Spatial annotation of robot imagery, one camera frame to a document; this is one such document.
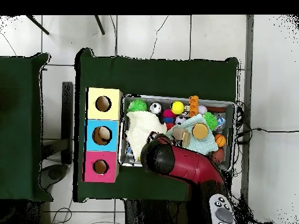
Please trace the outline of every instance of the orange basketball toy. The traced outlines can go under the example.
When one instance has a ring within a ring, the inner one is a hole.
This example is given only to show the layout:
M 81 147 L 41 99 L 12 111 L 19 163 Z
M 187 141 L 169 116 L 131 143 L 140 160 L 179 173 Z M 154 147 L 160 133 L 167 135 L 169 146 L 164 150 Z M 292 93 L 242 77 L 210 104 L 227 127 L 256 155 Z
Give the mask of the orange basketball toy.
M 223 135 L 221 135 L 221 134 L 215 135 L 215 142 L 218 145 L 218 147 L 223 147 L 225 145 L 226 141 L 227 140 Z

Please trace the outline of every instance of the pink cube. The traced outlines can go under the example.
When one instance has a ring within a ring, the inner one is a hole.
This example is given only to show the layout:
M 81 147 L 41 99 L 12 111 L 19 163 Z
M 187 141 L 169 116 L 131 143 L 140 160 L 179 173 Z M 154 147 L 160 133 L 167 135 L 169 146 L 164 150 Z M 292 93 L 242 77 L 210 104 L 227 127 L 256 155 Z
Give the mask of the pink cube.
M 119 173 L 119 164 L 117 162 L 117 152 L 110 151 L 87 151 L 85 159 L 85 174 L 83 182 L 101 182 L 114 183 Z M 104 162 L 107 166 L 106 171 L 100 171 L 95 168 L 97 161 Z

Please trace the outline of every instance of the yellow cube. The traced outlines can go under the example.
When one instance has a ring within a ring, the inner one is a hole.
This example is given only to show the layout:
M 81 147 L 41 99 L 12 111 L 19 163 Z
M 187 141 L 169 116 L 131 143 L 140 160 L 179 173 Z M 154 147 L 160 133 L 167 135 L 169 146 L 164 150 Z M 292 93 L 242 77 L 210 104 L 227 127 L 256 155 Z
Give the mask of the yellow cube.
M 86 88 L 90 120 L 119 120 L 123 93 L 119 89 Z

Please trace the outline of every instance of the towel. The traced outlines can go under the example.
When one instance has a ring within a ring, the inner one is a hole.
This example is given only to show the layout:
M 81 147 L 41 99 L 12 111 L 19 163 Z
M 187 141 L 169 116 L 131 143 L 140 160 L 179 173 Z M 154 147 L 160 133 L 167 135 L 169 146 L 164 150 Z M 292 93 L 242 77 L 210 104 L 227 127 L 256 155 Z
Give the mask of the towel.
M 126 131 L 135 161 L 140 157 L 143 146 L 152 131 L 165 134 L 166 124 L 160 124 L 159 118 L 148 111 L 131 111 L 127 113 L 130 119 L 129 129 Z
M 189 149 L 190 151 L 196 151 L 203 155 L 207 155 L 211 151 L 217 151 L 218 145 L 216 144 L 213 133 L 209 128 L 208 135 L 204 139 L 199 140 L 192 135 L 192 128 L 197 123 L 203 123 L 206 125 L 206 120 L 203 118 L 201 114 L 189 118 L 181 125 L 175 125 L 166 133 L 166 136 L 170 138 L 174 128 L 187 129 L 188 132 L 191 134 L 191 139 L 190 144 L 188 147 L 186 147 L 186 149 Z

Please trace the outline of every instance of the green spiky ball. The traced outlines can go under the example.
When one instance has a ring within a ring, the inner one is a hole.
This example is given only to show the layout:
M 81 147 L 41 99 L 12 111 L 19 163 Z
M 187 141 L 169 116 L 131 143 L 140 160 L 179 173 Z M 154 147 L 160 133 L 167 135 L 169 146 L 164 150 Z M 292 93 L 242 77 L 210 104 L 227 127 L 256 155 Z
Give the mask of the green spiky ball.
M 129 105 L 128 105 L 128 112 L 129 111 L 147 111 L 147 103 L 144 100 L 133 100 Z
M 206 112 L 203 115 L 204 119 L 207 122 L 208 127 L 211 129 L 211 131 L 214 131 L 217 128 L 217 119 L 214 114 L 211 114 L 209 112 Z

